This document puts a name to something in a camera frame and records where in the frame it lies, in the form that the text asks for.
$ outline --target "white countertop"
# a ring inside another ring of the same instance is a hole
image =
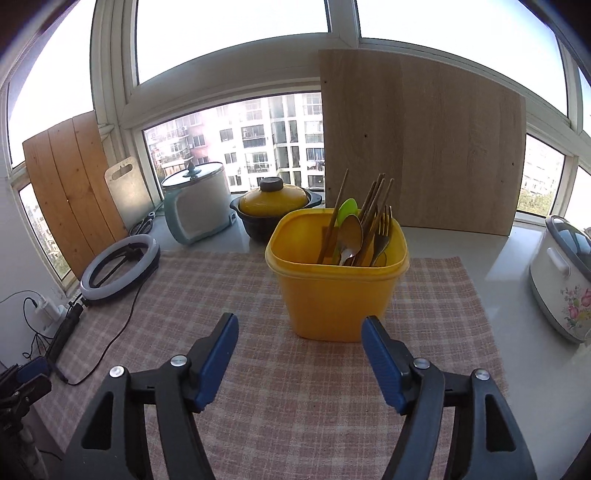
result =
[[[509,405],[523,432],[540,480],[560,478],[591,433],[591,347],[561,337],[535,302],[528,268],[544,233],[516,223],[510,236],[403,228],[412,257],[458,256],[491,323],[509,385]],[[186,248],[163,217],[152,230],[162,250]],[[238,220],[190,248],[264,251]]]

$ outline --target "yellow lid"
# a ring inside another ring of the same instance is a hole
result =
[[[295,185],[284,185],[279,177],[261,180],[259,188],[245,193],[238,203],[240,211],[255,217],[282,216],[308,203],[306,192]]]

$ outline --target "yellow plastic container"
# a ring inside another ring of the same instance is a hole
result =
[[[332,209],[296,210],[285,215],[265,250],[276,273],[295,333],[312,340],[359,342],[369,315],[383,318],[397,280],[408,270],[406,240],[392,219],[393,234],[384,267],[317,265],[323,227]],[[363,265],[373,253],[370,247]],[[327,252],[325,262],[330,261]]]

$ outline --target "rice cooker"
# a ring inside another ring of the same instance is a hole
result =
[[[530,265],[531,289],[542,312],[565,338],[591,338],[591,238],[557,215]]]
[[[224,230],[236,221],[229,208],[230,188],[220,162],[173,173],[162,182],[168,229],[181,244],[190,244]]]

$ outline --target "checkered tablecloth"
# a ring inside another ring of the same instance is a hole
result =
[[[83,377],[119,331],[134,292],[90,307],[58,364],[71,381]],[[262,255],[163,253],[139,294],[132,320],[98,370],[70,387],[53,379],[36,406],[62,449],[113,365],[157,368],[208,335],[234,312],[240,337],[215,402],[196,416],[219,479],[378,479],[403,419],[387,407],[358,343],[296,336],[274,274]],[[506,391],[502,362],[478,294],[459,258],[413,259],[382,320],[415,356],[440,369],[488,369]],[[154,478],[166,478],[154,407],[146,407]],[[432,478],[447,460],[453,413],[446,409]]]

